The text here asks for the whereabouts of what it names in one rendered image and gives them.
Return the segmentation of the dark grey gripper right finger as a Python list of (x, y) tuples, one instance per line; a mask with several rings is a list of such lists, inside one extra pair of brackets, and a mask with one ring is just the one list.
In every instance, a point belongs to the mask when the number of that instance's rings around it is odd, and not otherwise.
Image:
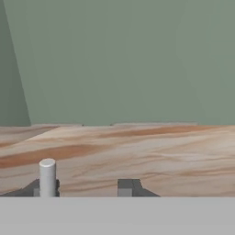
[(122, 197), (140, 197), (140, 196), (157, 196), (152, 191), (144, 188), (140, 179), (118, 179), (117, 195)]

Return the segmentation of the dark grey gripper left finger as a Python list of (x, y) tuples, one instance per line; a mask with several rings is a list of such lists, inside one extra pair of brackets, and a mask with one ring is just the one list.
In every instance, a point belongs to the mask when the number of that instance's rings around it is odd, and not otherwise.
[(60, 195), (60, 180), (54, 179), (46, 182), (43, 179), (36, 179), (25, 187), (19, 188), (17, 190), (9, 191), (6, 193), (0, 193), (1, 196), (40, 196), (40, 197), (56, 197)]

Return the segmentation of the white cylinder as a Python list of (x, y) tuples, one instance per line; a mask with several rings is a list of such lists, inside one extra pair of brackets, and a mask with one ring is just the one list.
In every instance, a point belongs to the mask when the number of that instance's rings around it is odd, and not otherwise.
[(39, 194), (41, 197), (56, 196), (56, 162), (43, 159), (39, 162)]

